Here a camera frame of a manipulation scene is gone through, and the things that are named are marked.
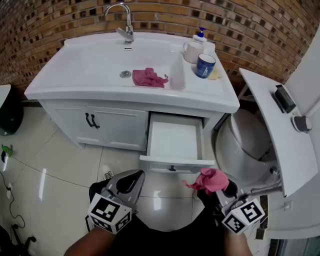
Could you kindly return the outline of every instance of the power cord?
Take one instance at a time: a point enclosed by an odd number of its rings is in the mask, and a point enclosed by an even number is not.
[[[6,190],[10,191],[11,196],[12,196],[12,201],[11,201],[11,203],[10,203],[10,205],[9,205],[10,214],[11,214],[12,218],[14,218],[14,219],[16,219],[16,218],[18,218],[18,217],[21,218],[21,220],[23,221],[23,226],[20,226],[20,225],[18,225],[18,224],[16,224],[16,225],[17,225],[19,228],[24,229],[24,228],[26,227],[26,223],[25,223],[24,218],[23,218],[20,214],[18,214],[17,216],[14,216],[14,215],[12,214],[12,212],[11,212],[11,205],[12,205],[13,202],[15,201],[15,197],[14,197],[14,194],[12,194],[11,188],[7,187],[6,182],[5,182],[5,177],[4,177],[4,175],[1,173],[1,171],[0,171],[0,174],[1,174],[2,178],[3,178],[3,184],[4,184],[5,188],[6,188]]]

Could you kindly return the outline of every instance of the toilet lid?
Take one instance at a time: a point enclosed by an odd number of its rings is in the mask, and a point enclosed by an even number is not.
[[[0,85],[0,108],[2,107],[3,103],[5,102],[9,92],[11,89],[10,84]]]
[[[256,160],[272,145],[267,128],[245,109],[231,115],[230,126],[241,148]]]

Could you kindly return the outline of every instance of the countertop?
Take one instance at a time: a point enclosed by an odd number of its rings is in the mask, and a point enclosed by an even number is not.
[[[186,37],[134,33],[126,44],[117,33],[67,39],[25,91],[29,100],[90,99],[162,104],[234,113],[240,104],[228,76],[208,42],[206,51],[215,57],[217,80],[201,79],[194,64],[183,58]],[[153,67],[159,76],[168,74],[165,88],[135,86],[132,78],[120,78],[123,70]]]

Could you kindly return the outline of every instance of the wall outlet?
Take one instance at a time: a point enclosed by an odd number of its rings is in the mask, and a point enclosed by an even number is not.
[[[12,192],[12,190],[14,189],[14,187],[12,186],[11,183],[9,183],[8,188],[11,189],[11,192]],[[12,196],[12,195],[11,195],[11,192],[10,192],[10,190],[7,190],[7,192],[6,192],[6,197],[7,197],[9,200],[11,200],[11,196]]]
[[[292,201],[288,201],[288,202],[284,202],[284,211],[287,212],[287,211],[292,211],[292,208],[293,208],[293,202]]]

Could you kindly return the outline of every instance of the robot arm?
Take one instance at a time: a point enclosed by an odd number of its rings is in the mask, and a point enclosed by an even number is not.
[[[145,176],[143,170],[128,170],[112,177],[90,204],[88,215],[93,224],[113,234],[127,225],[137,213]]]
[[[243,233],[248,227],[265,216],[259,201],[250,197],[250,193],[238,191],[237,185],[230,181],[226,191],[216,192],[219,208],[224,216],[222,224],[236,235]]]

